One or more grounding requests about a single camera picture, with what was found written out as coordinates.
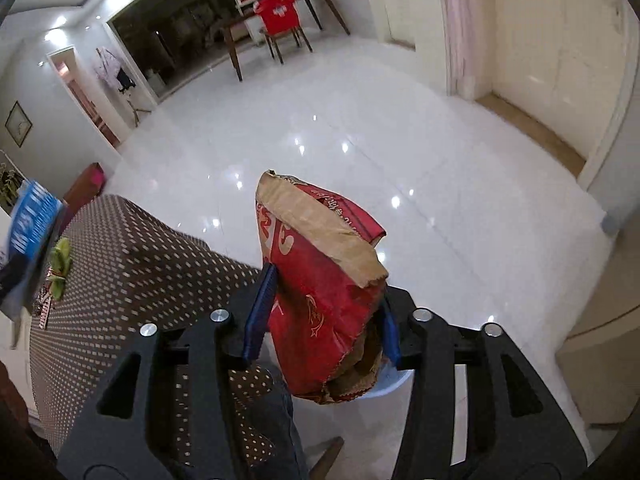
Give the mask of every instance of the picture frame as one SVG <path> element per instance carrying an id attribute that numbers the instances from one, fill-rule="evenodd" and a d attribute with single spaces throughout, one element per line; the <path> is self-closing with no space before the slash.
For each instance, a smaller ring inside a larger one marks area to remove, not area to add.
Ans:
<path id="1" fill-rule="evenodd" d="M 31 131 L 31 128 L 33 128 L 33 123 L 29 120 L 27 114 L 24 113 L 18 101 L 16 101 L 14 107 L 11 108 L 4 127 L 9 131 L 9 134 L 20 148 L 24 142 L 24 138 L 29 131 Z"/>

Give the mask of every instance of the brown tablecloth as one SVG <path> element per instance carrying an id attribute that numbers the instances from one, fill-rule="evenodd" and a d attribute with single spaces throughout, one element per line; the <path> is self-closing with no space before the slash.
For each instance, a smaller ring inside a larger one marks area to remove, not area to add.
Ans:
<path id="1" fill-rule="evenodd" d="M 190 326 L 224 307 L 259 273 L 119 196 L 102 196 L 85 206 L 63 236 L 70 239 L 73 259 L 64 296 L 52 304 L 45 330 L 33 319 L 30 340 L 33 395 L 56 454 L 85 399 L 142 325 L 153 322 L 161 330 Z M 243 412 L 273 383 L 260 367 L 230 377 L 238 431 L 249 463 L 257 463 L 273 447 L 248 426 Z M 174 458 L 187 464 L 188 379 L 188 367 L 178 367 Z"/>

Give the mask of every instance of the red chair back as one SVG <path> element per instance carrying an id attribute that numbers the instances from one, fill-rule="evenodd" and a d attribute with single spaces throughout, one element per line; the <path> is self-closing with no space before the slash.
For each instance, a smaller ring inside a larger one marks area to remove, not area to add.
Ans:
<path id="1" fill-rule="evenodd" d="M 264 28 L 270 36 L 300 26 L 300 18 L 293 5 L 294 1 L 260 0 L 255 3 L 254 11 L 262 18 Z"/>

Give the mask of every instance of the silver bolt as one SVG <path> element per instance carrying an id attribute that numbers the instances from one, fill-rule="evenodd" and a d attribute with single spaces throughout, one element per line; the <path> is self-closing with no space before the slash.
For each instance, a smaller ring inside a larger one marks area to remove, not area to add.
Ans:
<path id="1" fill-rule="evenodd" d="M 158 331 L 158 327 L 155 326 L 153 323 L 147 323 L 143 326 L 140 327 L 140 333 L 144 336 L 144 337 L 149 337 L 153 334 L 155 334 Z"/>
<path id="2" fill-rule="evenodd" d="M 486 332 L 487 335 L 490 335 L 491 337 L 498 337 L 502 335 L 502 327 L 495 323 L 489 323 L 485 325 L 484 331 Z"/>
<path id="3" fill-rule="evenodd" d="M 226 321 L 226 319 L 229 317 L 229 312 L 226 311 L 224 308 L 219 308 L 217 310 L 214 310 L 210 316 L 212 321 L 215 321 L 216 323 L 220 323 L 222 321 Z"/>
<path id="4" fill-rule="evenodd" d="M 427 322 L 433 317 L 433 312 L 428 308 L 416 308 L 414 310 L 414 319 L 416 321 Z"/>

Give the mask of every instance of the table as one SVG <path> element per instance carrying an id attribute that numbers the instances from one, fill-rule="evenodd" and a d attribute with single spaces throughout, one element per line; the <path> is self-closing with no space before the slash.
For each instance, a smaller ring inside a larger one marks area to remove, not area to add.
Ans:
<path id="1" fill-rule="evenodd" d="M 309 12 L 311 12 L 311 15 L 313 16 L 315 22 L 318 24 L 318 28 L 320 30 L 322 30 L 322 24 L 320 23 L 320 20 L 318 19 L 318 15 L 316 14 L 316 10 L 314 9 L 313 5 L 311 4 L 311 0 L 304 0 L 304 1 L 306 3 L 306 6 L 309 9 Z M 332 2 L 332 0 L 324 0 L 324 1 L 326 2 L 327 6 L 329 7 L 329 10 L 331 10 L 333 15 L 335 16 L 335 19 L 338 20 L 338 23 L 340 23 L 340 25 L 342 26 L 344 31 L 347 33 L 347 35 L 350 36 L 351 35 L 351 31 L 349 30 L 349 27 L 347 27 L 347 24 L 344 22 L 342 16 L 340 15 L 340 12 L 338 12 L 338 9 L 335 7 L 335 4 Z M 256 14 L 254 12 L 254 9 L 253 9 L 253 7 L 251 7 L 249 9 L 245 10 L 239 16 L 234 16 L 232 18 L 229 18 L 221 26 L 222 32 L 223 32 L 224 37 L 225 37 L 226 47 L 229 50 L 229 57 L 231 58 L 231 63 L 233 63 L 233 66 L 236 69 L 236 73 L 238 74 L 238 79 L 240 81 L 242 81 L 242 72 L 240 71 L 240 63 L 238 62 L 238 53 L 236 52 L 236 42 L 234 41 L 233 37 L 231 36 L 231 27 L 233 27 L 234 25 L 237 25 L 238 23 L 244 22 L 245 20 L 248 20 L 249 18 L 252 18 L 255 15 Z"/>

